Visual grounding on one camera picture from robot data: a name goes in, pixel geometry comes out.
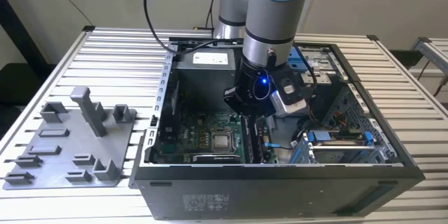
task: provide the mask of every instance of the metal slatted table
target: metal slatted table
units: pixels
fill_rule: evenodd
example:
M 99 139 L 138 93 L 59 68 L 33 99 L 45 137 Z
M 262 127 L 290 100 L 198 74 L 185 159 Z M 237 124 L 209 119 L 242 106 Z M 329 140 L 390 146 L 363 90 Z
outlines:
M 413 50 L 419 51 L 441 72 L 448 75 L 448 39 L 419 37 Z
M 209 37 L 205 31 L 158 30 L 167 37 Z M 297 34 L 295 41 L 337 44 L 426 180 L 365 218 L 202 221 L 206 223 L 448 223 L 448 112 L 378 41 L 366 36 Z M 75 105 L 73 86 L 89 86 L 105 108 L 137 110 L 121 182 L 111 188 L 0 189 L 0 220 L 11 223 L 153 223 L 138 190 L 127 189 L 135 144 L 149 125 L 165 51 L 143 29 L 95 28 L 75 39 L 51 75 L 0 141 L 0 186 L 23 151 L 45 101 Z

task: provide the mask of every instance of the white label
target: white label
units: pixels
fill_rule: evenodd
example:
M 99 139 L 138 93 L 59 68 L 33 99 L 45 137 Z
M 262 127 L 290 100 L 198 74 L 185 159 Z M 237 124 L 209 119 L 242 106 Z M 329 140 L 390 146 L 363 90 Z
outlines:
M 309 60 L 309 61 L 307 61 L 307 64 L 309 64 L 310 67 L 318 67 L 317 62 L 313 61 L 313 60 Z
M 227 65 L 226 54 L 217 52 L 197 52 L 193 55 L 193 64 Z

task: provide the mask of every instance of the small blue clip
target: small blue clip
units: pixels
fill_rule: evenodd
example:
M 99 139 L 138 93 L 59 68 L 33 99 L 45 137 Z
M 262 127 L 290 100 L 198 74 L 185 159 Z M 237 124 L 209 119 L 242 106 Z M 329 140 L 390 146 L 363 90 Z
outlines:
M 373 144 L 373 136 L 371 133 L 365 131 L 363 132 L 363 136 L 365 136 L 365 140 L 366 140 L 366 145 L 371 145 Z

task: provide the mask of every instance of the sticker label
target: sticker label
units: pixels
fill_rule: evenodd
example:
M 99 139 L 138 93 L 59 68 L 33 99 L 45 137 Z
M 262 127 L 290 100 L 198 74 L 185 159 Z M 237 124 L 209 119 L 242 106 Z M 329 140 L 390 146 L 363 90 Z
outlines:
M 185 211 L 226 211 L 229 194 L 183 194 Z
M 226 54 L 217 52 L 197 52 L 193 55 L 193 64 L 227 65 Z

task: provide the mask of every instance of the motherboard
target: motherboard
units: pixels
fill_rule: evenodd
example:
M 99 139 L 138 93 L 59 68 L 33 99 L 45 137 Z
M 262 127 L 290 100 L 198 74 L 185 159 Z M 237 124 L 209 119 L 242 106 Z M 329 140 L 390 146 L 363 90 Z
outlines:
M 202 163 L 226 158 L 243 163 L 241 119 L 235 113 L 181 113 L 178 136 L 161 144 L 165 163 Z

